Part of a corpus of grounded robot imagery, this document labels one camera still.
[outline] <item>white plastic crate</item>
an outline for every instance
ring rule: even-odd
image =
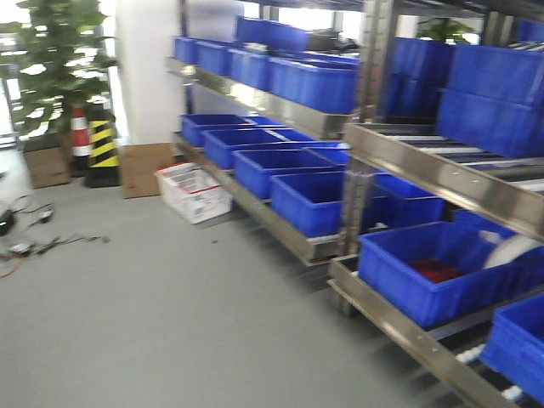
[[[191,224],[228,213],[232,196],[195,163],[156,171],[162,199]]]

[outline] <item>yellow and black striped cone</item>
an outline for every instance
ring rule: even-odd
[[[102,105],[95,105],[89,123],[92,152],[88,158],[87,187],[119,185],[119,156],[113,143],[114,130]]]

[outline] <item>orange and white cone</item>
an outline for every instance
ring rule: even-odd
[[[72,155],[77,170],[88,169],[88,157],[91,156],[91,139],[88,135],[87,119],[82,108],[74,108],[71,113]]]

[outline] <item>blue plastic bin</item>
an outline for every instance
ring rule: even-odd
[[[173,39],[173,57],[187,64],[196,64],[196,39],[190,37],[175,37]]]
[[[230,42],[197,41],[198,66],[213,74],[229,76],[232,66]]]
[[[435,117],[440,88],[431,82],[393,74],[390,77],[386,115]]]
[[[274,176],[271,186],[274,211],[307,237],[340,229],[342,172]]]
[[[271,58],[270,92],[282,98],[297,101],[302,88],[301,71],[290,59]]]
[[[250,87],[268,91],[270,89],[270,57],[244,49],[231,48],[232,79]]]
[[[293,64],[302,78],[296,102],[325,113],[348,114],[354,109],[356,65],[319,61]]]
[[[544,42],[544,23],[522,20],[518,25],[519,41]]]
[[[352,64],[359,66],[360,60],[358,58],[345,57],[342,55],[331,55],[331,54],[319,54],[314,52],[289,52],[282,53],[283,58],[288,58],[290,60],[297,60],[298,62],[304,62],[305,60],[318,60],[318,61],[328,61],[328,62],[340,62],[344,64]]]
[[[516,296],[544,276],[540,248],[512,263],[482,269],[493,244],[479,231],[438,222],[360,237],[359,277],[427,328]],[[408,263],[436,259],[464,275],[435,284]]]
[[[453,212],[453,219],[462,227],[469,228],[471,230],[489,231],[498,234],[503,240],[516,235],[514,231],[496,224],[487,218],[481,217],[474,212],[468,210],[455,210]]]
[[[443,87],[455,47],[438,41],[395,38],[392,73]]]
[[[542,108],[443,89],[436,131],[506,157],[544,156]]]
[[[447,88],[514,104],[541,106],[544,102],[544,54],[458,45]]]
[[[341,150],[337,150],[337,153],[345,154]],[[295,228],[308,237],[331,235],[339,231],[343,173],[306,173],[274,176],[272,179],[272,207]],[[403,186],[404,190],[415,188],[413,184],[390,174],[377,174],[372,204],[365,210],[361,231],[389,220],[397,224],[413,225],[439,219],[439,212],[438,215],[435,211],[426,212],[427,200],[401,197],[385,189],[385,186],[391,189],[392,184]]]
[[[286,126],[282,123],[279,123],[277,121],[273,121],[269,117],[266,116],[243,116],[244,119],[249,119],[252,122],[257,123],[259,126],[271,126],[271,127],[278,127],[278,128],[285,128]]]
[[[305,133],[300,133],[299,131],[295,129],[285,128],[275,128],[272,129],[273,132],[280,134],[287,140],[291,140],[292,142],[315,142],[315,139],[311,136],[308,136]]]
[[[382,204],[376,222],[389,228],[432,223],[442,217],[444,200],[391,174],[377,174],[376,183],[389,200]]]
[[[251,150],[254,145],[277,144],[286,138],[264,129],[219,130],[204,132],[204,153],[222,169],[234,166],[232,152]]]
[[[544,404],[544,294],[496,310],[479,358]]]
[[[181,134],[195,147],[204,146],[202,132],[235,128],[253,128],[257,123],[237,115],[182,115]]]
[[[305,30],[272,20],[238,17],[235,38],[238,43],[261,43],[274,50],[304,51],[308,44]]]
[[[270,178],[278,174],[332,172],[338,166],[306,150],[236,151],[235,178],[257,198],[270,198]]]
[[[325,157],[338,166],[345,167],[349,162],[349,154],[346,153],[349,150],[348,147],[306,147],[305,149]]]
[[[261,127],[251,132],[248,129],[212,130],[204,132],[203,136],[207,158],[223,170],[234,168],[233,152],[238,150],[301,150],[306,147],[334,149],[339,145],[339,142],[331,141],[291,141],[278,134],[275,128],[267,129],[265,132]]]

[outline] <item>epoxy floor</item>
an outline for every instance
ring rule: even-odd
[[[0,199],[25,194],[19,155],[0,163]],[[0,280],[2,408],[465,406],[333,309],[326,268],[304,268],[240,210],[191,226],[160,197],[81,180],[35,197],[56,214],[29,239],[111,241],[55,248]]]

